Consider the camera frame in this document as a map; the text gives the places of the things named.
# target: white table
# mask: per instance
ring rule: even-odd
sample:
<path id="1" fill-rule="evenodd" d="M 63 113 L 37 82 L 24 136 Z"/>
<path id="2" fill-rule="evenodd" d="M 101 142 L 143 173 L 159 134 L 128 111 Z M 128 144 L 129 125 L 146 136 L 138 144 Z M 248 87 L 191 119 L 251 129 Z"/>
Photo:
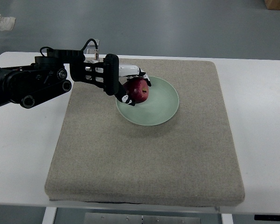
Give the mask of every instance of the white table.
<path id="1" fill-rule="evenodd" d="M 6 52 L 0 56 L 0 67 L 29 65 L 38 55 Z M 64 94 L 32 109 L 11 103 L 0 107 L 0 204 L 280 214 L 280 61 L 119 57 L 215 63 L 244 182 L 245 201 L 236 207 L 220 208 L 49 201 L 44 185 L 70 98 L 70 94 Z"/>

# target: plate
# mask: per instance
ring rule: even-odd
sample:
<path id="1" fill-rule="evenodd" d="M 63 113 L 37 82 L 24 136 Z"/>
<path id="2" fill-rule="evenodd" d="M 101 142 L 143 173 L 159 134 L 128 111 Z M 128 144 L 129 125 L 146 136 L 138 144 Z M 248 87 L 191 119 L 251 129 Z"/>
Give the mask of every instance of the plate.
<path id="1" fill-rule="evenodd" d="M 149 77 L 151 85 L 149 95 L 143 103 L 130 106 L 116 100 L 116 106 L 127 120 L 143 126 L 159 125 L 172 118 L 179 105 L 175 88 L 166 80 Z"/>

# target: cardboard box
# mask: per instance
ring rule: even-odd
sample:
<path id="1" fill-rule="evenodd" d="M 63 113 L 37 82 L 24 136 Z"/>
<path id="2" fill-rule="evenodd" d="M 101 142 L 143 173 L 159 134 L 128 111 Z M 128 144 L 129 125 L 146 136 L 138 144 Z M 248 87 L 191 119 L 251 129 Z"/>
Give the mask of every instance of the cardboard box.
<path id="1" fill-rule="evenodd" d="M 265 0 L 266 8 L 271 10 L 280 10 L 280 0 Z"/>

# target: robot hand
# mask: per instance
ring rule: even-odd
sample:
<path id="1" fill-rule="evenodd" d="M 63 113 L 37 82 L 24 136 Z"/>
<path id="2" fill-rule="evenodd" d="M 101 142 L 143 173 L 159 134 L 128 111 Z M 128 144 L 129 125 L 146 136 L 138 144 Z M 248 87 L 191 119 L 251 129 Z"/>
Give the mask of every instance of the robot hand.
<path id="1" fill-rule="evenodd" d="M 133 78 L 141 77 L 146 80 L 148 86 L 151 86 L 149 77 L 146 72 L 144 72 L 136 65 L 119 64 L 119 77 L 126 77 L 128 81 Z M 135 105 L 135 102 L 133 102 L 132 99 L 128 96 L 126 90 L 121 84 L 119 85 L 119 91 L 117 94 L 115 94 L 115 97 L 122 103 L 126 103 L 132 106 Z"/>

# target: screw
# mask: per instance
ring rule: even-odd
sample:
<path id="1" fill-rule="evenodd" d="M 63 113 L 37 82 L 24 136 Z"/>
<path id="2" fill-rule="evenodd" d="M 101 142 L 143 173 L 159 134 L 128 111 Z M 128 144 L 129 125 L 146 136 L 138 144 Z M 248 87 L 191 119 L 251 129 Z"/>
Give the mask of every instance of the screw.
<path id="1" fill-rule="evenodd" d="M 59 69 L 57 72 L 57 76 L 59 79 L 64 79 L 66 78 L 67 74 L 66 74 L 66 70 L 64 69 Z"/>
<path id="2" fill-rule="evenodd" d="M 37 75 L 35 78 L 36 78 L 37 80 L 41 80 L 41 79 L 42 79 L 42 76 L 41 76 L 41 75 Z"/>

